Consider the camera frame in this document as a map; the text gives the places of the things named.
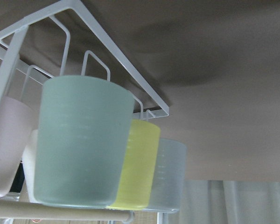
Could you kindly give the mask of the green plastic cup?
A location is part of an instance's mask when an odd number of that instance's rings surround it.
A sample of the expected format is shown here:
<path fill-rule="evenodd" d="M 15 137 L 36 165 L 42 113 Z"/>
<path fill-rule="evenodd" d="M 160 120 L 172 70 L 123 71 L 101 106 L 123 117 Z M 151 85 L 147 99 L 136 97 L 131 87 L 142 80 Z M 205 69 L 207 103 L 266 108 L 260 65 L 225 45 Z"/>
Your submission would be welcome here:
<path fill-rule="evenodd" d="M 34 196 L 44 205 L 105 208 L 117 195 L 134 109 L 123 87 L 60 76 L 42 88 Z"/>

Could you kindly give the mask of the yellow plastic cup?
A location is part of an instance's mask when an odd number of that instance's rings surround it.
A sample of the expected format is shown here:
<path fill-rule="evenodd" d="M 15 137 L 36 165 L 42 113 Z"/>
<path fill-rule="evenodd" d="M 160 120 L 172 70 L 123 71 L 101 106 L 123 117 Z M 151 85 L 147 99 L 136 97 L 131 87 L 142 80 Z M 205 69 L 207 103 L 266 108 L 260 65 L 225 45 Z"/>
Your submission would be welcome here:
<path fill-rule="evenodd" d="M 144 120 L 132 120 L 115 210 L 142 210 L 149 204 L 161 130 Z"/>

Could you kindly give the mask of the grey plastic cup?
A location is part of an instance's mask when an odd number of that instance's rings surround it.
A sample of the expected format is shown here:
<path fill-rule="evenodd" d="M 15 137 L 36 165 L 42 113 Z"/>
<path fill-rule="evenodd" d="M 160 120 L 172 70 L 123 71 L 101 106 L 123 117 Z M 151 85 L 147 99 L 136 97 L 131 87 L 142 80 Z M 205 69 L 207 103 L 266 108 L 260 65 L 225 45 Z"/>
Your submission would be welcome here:
<path fill-rule="evenodd" d="M 144 211 L 176 213 L 181 206 L 187 147 L 160 138 L 149 205 Z"/>

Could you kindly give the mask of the cream plastic cup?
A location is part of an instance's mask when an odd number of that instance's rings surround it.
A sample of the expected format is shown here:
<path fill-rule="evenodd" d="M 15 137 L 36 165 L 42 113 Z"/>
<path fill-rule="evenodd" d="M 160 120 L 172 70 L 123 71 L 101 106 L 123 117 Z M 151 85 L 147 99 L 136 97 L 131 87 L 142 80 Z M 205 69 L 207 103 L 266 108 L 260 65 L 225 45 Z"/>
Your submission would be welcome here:
<path fill-rule="evenodd" d="M 39 203 L 34 195 L 35 161 L 37 150 L 38 129 L 31 132 L 28 142 L 22 155 L 23 171 L 28 191 L 28 198 L 31 203 Z"/>

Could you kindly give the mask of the pink plastic cup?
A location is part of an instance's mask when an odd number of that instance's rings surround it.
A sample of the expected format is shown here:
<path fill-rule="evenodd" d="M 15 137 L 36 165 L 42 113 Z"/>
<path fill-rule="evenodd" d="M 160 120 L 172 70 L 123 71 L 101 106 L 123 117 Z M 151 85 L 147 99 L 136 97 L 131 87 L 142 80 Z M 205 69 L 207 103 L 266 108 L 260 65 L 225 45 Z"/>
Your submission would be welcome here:
<path fill-rule="evenodd" d="M 0 104 L 0 198 L 10 191 L 32 127 L 32 109 L 21 101 L 3 97 Z"/>

